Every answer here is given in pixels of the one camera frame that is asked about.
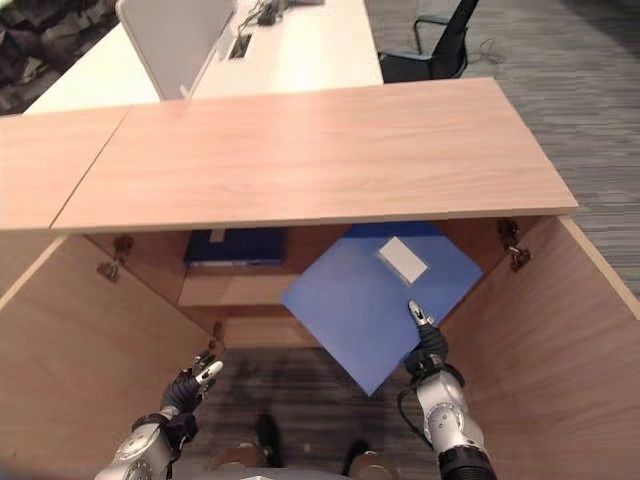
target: wooden cabinet door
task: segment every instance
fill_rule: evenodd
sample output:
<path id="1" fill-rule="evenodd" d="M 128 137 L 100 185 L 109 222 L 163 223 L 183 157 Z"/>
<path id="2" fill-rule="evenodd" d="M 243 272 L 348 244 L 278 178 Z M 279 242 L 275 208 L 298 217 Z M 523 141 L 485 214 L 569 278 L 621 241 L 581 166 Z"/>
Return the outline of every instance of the wooden cabinet door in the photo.
<path id="1" fill-rule="evenodd" d="M 208 336 L 84 237 L 56 239 L 0 300 L 0 462 L 91 478 Z"/>
<path id="2" fill-rule="evenodd" d="M 498 478 L 635 478 L 640 304 L 570 219 L 521 245 L 443 326 Z"/>

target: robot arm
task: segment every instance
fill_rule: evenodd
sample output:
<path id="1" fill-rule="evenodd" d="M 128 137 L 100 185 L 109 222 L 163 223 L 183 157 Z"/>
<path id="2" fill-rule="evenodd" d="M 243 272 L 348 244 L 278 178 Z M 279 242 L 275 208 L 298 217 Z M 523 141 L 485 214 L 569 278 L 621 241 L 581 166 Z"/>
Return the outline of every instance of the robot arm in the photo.
<path id="1" fill-rule="evenodd" d="M 405 361 L 412 381 L 398 397 L 403 418 L 415 428 L 402 411 L 404 395 L 415 390 L 424 413 L 424 435 L 416 433 L 436 452 L 442 479 L 496 480 L 482 431 L 470 417 L 462 394 L 464 379 L 445 363 L 446 340 L 417 303 L 412 301 L 409 309 L 418 325 L 420 344 Z"/>
<path id="2" fill-rule="evenodd" d="M 193 411 L 215 383 L 222 362 L 205 352 L 165 390 L 160 411 L 138 419 L 111 464 L 95 480 L 164 480 L 182 446 L 198 432 Z"/>

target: wooden cabinet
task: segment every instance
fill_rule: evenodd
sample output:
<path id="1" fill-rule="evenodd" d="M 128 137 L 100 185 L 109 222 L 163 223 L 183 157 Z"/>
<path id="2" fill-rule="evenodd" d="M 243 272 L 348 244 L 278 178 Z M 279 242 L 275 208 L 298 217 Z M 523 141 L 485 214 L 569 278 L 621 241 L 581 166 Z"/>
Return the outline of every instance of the wooden cabinet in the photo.
<path id="1" fill-rule="evenodd" d="M 76 112 L 84 142 L 32 148 L 59 115 L 0 119 L 0 229 L 20 230 L 0 233 L 2 463 L 91 476 L 218 322 L 229 348 L 317 346 L 282 292 L 348 224 L 404 219 L 484 271 L 443 330 L 499 478 L 636 475 L 638 300 L 493 80 Z M 533 254 L 517 272 L 503 216 Z M 279 270 L 182 264 L 192 228 L 264 225 L 292 227 Z M 112 283 L 96 267 L 120 234 Z"/>

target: gray carpet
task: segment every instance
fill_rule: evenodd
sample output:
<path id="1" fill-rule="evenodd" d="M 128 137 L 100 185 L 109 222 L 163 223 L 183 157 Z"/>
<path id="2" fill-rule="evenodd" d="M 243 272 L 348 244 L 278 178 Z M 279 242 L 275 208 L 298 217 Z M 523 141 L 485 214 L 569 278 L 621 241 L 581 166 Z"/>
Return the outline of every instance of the gray carpet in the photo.
<path id="1" fill-rule="evenodd" d="M 367 4 L 378 48 L 413 51 L 415 16 L 450 13 L 456 2 Z M 469 50 L 494 37 L 494 53 L 505 62 L 482 59 L 466 76 L 497 78 L 578 198 L 578 223 L 640 295 L 640 5 L 633 5 L 481 0 Z M 438 34 L 425 34 L 425 44 L 433 45 Z M 439 478 L 433 455 L 395 411 L 403 372 L 369 400 L 324 351 L 235 351 L 226 364 L 201 407 L 202 431 L 176 466 L 176 478 L 186 480 L 205 470 L 215 452 L 250 441 L 256 415 L 265 409 L 280 421 L 295 466 L 337 472 L 350 442 L 363 437 L 405 478 Z"/>

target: blue binder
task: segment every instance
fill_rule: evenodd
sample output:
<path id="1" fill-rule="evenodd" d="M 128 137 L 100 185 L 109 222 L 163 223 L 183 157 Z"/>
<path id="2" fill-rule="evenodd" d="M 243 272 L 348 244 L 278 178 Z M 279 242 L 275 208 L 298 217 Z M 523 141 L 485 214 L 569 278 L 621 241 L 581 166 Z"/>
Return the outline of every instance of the blue binder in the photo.
<path id="1" fill-rule="evenodd" d="M 380 253 L 391 240 L 426 266 L 413 283 Z M 439 324 L 481 276 L 480 268 L 427 222 L 363 224 L 311 265 L 283 303 L 372 395 L 418 343 L 409 300 Z"/>

